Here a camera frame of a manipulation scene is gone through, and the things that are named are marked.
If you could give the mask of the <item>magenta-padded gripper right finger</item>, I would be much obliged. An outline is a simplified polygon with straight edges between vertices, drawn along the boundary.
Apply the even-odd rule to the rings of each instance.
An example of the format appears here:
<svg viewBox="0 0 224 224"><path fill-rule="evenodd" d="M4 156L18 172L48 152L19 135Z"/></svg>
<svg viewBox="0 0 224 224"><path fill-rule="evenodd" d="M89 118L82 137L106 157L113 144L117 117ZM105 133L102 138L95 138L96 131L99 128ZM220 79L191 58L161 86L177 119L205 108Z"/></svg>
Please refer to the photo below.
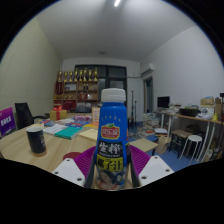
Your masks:
<svg viewBox="0 0 224 224"><path fill-rule="evenodd" d="M149 156L135 146L131 152L131 179L134 187L143 187L173 173L173 170L159 157Z"/></svg>

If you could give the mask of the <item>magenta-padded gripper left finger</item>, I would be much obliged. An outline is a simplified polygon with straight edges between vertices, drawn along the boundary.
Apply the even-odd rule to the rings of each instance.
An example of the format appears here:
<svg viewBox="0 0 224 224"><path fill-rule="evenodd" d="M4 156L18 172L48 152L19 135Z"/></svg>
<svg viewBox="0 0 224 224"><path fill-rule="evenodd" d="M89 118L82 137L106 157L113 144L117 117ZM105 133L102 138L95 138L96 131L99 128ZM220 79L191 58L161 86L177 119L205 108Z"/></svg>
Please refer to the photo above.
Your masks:
<svg viewBox="0 0 224 224"><path fill-rule="evenodd" d="M78 186L91 188L94 182L94 152L91 147L76 158L65 158L53 174Z"/></svg>

